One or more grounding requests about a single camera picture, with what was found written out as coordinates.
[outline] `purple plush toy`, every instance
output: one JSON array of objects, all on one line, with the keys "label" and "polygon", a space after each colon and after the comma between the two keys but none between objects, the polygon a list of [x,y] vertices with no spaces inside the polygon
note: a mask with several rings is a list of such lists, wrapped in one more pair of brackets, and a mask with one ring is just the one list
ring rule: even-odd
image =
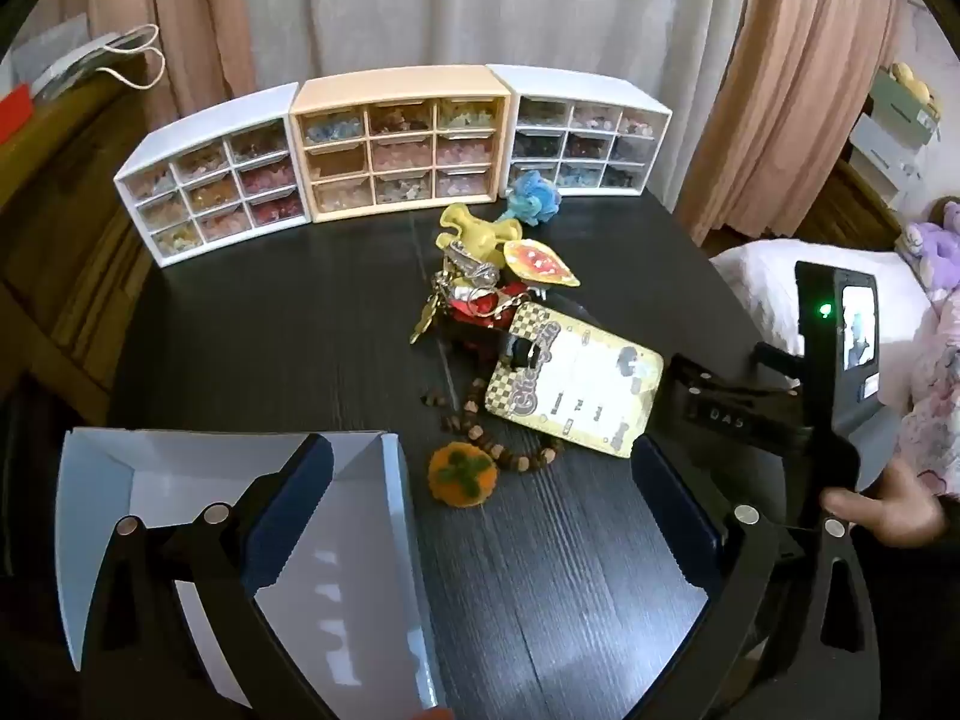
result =
[{"label": "purple plush toy", "polygon": [[944,206],[944,226],[932,221],[904,228],[904,245],[920,259],[918,276],[928,292],[960,285],[960,203]]}]

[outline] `green felt leaf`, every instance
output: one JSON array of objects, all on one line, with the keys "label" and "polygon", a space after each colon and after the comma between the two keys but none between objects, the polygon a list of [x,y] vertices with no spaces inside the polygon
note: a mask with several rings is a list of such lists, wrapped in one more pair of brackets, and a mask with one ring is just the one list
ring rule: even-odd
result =
[{"label": "green felt leaf", "polygon": [[491,466],[490,458],[469,456],[466,452],[455,450],[450,453],[450,465],[437,471],[437,479],[445,485],[456,483],[467,498],[480,497],[480,483],[477,481],[483,471]]}]

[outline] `metal rivet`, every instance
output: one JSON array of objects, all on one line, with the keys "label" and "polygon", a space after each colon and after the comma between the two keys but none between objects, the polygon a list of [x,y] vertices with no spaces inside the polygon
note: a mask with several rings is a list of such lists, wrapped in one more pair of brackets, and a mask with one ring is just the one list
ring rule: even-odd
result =
[{"label": "metal rivet", "polygon": [[218,525],[223,522],[224,519],[227,519],[230,514],[230,509],[227,504],[215,503],[212,506],[206,507],[203,511],[203,522],[208,523],[208,525]]},{"label": "metal rivet", "polygon": [[760,512],[757,512],[754,507],[747,506],[745,503],[740,504],[733,510],[733,516],[744,525],[755,525],[757,522],[760,522]]},{"label": "metal rivet", "polygon": [[847,534],[847,529],[844,527],[844,524],[836,519],[827,519],[827,521],[824,522],[824,530],[834,538],[843,538]]},{"label": "metal rivet", "polygon": [[117,535],[129,536],[133,531],[136,531],[137,525],[139,523],[136,521],[136,517],[124,517],[117,523]]}]

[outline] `white bed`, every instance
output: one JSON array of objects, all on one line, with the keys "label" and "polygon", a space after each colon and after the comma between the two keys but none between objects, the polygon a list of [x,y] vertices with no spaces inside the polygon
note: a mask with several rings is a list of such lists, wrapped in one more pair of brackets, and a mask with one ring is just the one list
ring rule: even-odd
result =
[{"label": "white bed", "polygon": [[857,251],[802,241],[755,241],[710,260],[747,309],[767,343],[803,354],[797,332],[798,261],[838,266],[877,278],[880,300],[880,400],[906,413],[918,342],[935,335],[938,319],[910,266],[892,251]]}]

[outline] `camera screen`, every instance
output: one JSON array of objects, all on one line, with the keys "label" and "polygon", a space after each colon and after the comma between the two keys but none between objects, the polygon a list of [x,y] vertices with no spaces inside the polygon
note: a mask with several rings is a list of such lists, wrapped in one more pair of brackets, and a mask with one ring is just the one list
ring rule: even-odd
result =
[{"label": "camera screen", "polygon": [[843,367],[849,370],[874,358],[877,306],[870,287],[843,288]]}]

